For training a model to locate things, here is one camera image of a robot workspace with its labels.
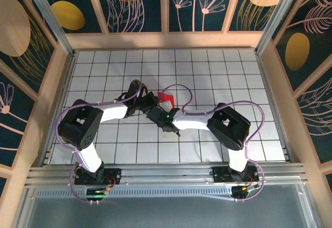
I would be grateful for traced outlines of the aluminium side rail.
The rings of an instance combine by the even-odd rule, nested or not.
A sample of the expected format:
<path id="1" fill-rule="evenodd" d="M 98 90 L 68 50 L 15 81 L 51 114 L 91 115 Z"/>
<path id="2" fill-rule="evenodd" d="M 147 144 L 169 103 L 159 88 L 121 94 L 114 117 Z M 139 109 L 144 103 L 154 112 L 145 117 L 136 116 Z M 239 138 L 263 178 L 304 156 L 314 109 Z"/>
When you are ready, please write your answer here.
<path id="1" fill-rule="evenodd" d="M 258 67 L 259 67 L 259 70 L 260 70 L 260 73 L 262 76 L 262 81 L 265 86 L 267 98 L 268 98 L 269 105 L 271 108 L 272 116 L 274 118 L 274 123 L 275 123 L 276 130 L 277 130 L 280 142 L 281 142 L 281 146 L 282 146 L 282 149 L 285 150 L 285 152 L 284 152 L 285 160 L 290 163 L 297 163 L 298 158 L 295 155 L 293 149 L 291 148 L 288 138 L 286 136 L 285 127 L 281 120 L 280 112 L 279 112 L 278 106 L 276 104 L 276 99 L 275 99 L 275 96 L 274 96 L 274 93 L 273 93 L 273 90 L 271 87 L 271 83 L 268 78 L 267 71 L 266 71 L 264 63 L 263 63 L 263 60 L 256 50 L 254 50 L 254 52 L 255 52 Z"/>
<path id="2" fill-rule="evenodd" d="M 45 77 L 40 87 L 38 96 L 41 100 L 41 142 L 34 165 L 42 167 L 48 149 L 56 138 L 56 121 L 63 110 L 68 75 L 72 71 L 73 56 L 55 49 Z"/>

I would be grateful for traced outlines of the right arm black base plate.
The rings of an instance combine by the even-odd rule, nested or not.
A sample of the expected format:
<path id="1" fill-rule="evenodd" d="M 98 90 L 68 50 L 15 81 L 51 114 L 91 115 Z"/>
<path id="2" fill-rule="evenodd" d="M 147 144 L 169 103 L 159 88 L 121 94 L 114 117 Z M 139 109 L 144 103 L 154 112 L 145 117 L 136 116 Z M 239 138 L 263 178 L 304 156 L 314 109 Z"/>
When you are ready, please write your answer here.
<path id="1" fill-rule="evenodd" d="M 231 169 L 229 166 L 216 166 L 212 167 L 209 174 L 215 183 L 259 181 L 256 166 L 247 166 L 243 172 Z"/>

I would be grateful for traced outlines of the aluminium corner post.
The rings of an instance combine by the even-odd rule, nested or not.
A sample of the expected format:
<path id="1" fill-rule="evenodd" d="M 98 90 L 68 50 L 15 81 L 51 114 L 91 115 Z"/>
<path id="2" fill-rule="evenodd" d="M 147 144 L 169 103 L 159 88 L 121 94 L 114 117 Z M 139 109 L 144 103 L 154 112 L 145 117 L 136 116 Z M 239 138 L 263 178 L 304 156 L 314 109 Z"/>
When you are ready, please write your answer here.
<path id="1" fill-rule="evenodd" d="M 70 45 L 62 26 L 57 21 L 57 18 L 54 15 L 54 12 L 52 11 L 48 1 L 47 0 L 34 0 L 34 2 L 36 3 L 38 9 L 41 11 L 43 16 L 45 17 L 47 23 L 49 24 L 51 30 L 55 34 L 55 37 L 58 39 L 58 42 L 63 47 L 66 54 L 70 58 L 72 58 L 74 55 L 74 50 L 73 50 L 72 46 Z"/>
<path id="2" fill-rule="evenodd" d="M 257 56 L 260 56 L 264 51 L 273 33 L 275 32 L 285 13 L 288 11 L 292 1 L 293 0 L 279 0 L 256 46 L 255 51 Z"/>

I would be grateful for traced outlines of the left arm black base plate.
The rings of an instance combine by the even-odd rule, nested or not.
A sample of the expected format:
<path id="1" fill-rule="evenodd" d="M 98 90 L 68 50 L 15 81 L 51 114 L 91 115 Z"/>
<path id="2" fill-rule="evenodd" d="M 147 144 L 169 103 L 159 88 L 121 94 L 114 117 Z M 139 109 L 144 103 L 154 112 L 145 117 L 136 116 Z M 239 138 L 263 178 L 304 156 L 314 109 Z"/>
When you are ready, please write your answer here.
<path id="1" fill-rule="evenodd" d="M 119 184 L 121 180 L 120 168 L 100 168 L 95 173 L 84 168 L 75 170 L 74 185 L 108 185 Z"/>

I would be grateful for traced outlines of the white grid table mat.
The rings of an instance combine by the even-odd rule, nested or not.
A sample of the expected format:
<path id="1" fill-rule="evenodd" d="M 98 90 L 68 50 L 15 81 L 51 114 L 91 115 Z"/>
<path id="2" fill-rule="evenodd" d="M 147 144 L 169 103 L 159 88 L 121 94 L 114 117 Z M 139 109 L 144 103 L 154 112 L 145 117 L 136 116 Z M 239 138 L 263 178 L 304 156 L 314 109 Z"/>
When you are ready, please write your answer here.
<path id="1" fill-rule="evenodd" d="M 75 100 L 108 102 L 138 79 L 166 91 L 177 107 L 211 110 L 218 103 L 251 101 L 235 110 L 251 122 L 248 157 L 286 161 L 252 49 L 81 51 L 69 75 L 63 107 Z M 94 146 L 107 164 L 226 162 L 227 149 L 209 131 L 163 132 L 145 115 L 100 125 Z"/>

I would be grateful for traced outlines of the small wired circuit board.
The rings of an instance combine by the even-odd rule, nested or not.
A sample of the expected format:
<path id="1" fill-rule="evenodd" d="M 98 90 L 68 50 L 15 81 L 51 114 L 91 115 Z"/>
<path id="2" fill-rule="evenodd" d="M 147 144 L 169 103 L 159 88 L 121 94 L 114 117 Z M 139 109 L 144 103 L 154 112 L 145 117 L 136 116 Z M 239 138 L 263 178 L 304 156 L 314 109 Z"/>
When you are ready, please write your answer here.
<path id="1" fill-rule="evenodd" d="M 86 199 L 89 201 L 101 201 L 110 190 L 110 186 L 86 188 Z"/>
<path id="2" fill-rule="evenodd" d="M 251 184 L 247 186 L 234 186 L 231 187 L 231 197 L 236 199 L 247 198 L 249 193 L 260 188 L 259 184 Z"/>

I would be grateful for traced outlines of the long aluminium base rail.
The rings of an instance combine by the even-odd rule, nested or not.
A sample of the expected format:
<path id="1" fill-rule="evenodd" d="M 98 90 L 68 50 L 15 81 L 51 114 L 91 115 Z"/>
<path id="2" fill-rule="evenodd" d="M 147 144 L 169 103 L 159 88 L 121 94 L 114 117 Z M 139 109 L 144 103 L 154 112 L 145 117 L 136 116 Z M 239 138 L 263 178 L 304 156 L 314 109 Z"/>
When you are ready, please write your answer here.
<path id="1" fill-rule="evenodd" d="M 169 163 L 169 164 L 108 164 L 106 169 L 121 169 L 121 187 L 170 187 L 210 186 L 214 180 L 213 167 L 223 163 Z M 266 184 L 308 183 L 304 167 L 300 163 L 261 162 Z M 25 181 L 26 188 L 67 187 L 71 165 L 45 165 L 32 167 Z"/>

